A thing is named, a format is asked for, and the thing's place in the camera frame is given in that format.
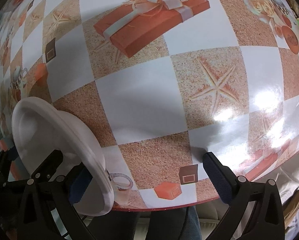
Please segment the pink plate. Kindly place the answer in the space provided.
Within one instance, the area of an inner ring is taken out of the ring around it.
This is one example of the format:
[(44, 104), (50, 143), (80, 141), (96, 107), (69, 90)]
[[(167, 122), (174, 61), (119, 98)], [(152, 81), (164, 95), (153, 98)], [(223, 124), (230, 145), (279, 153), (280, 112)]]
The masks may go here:
[(20, 180), (21, 175), (15, 163), (15, 160), (19, 157), (14, 143), (9, 138), (0, 139), (0, 149), (2, 150), (2, 170), (9, 176), (11, 173), (15, 180)]

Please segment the white cushioned seat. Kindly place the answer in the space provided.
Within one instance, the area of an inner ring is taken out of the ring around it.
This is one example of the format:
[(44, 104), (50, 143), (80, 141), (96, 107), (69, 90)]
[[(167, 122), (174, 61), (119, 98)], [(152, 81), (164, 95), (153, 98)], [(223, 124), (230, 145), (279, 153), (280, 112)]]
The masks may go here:
[(288, 232), (299, 224), (299, 151), (278, 169), (276, 183), (283, 205), (284, 227)]

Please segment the patterned checkered tablecloth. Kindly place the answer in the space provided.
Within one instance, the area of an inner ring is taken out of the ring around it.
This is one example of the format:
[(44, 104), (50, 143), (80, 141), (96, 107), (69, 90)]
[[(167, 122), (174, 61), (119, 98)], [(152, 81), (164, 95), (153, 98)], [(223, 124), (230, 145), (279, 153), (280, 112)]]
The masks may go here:
[(32, 173), (96, 150), (119, 210), (217, 193), (203, 150), (254, 180), (299, 151), (299, 23), (287, 0), (9, 0), (0, 129)]

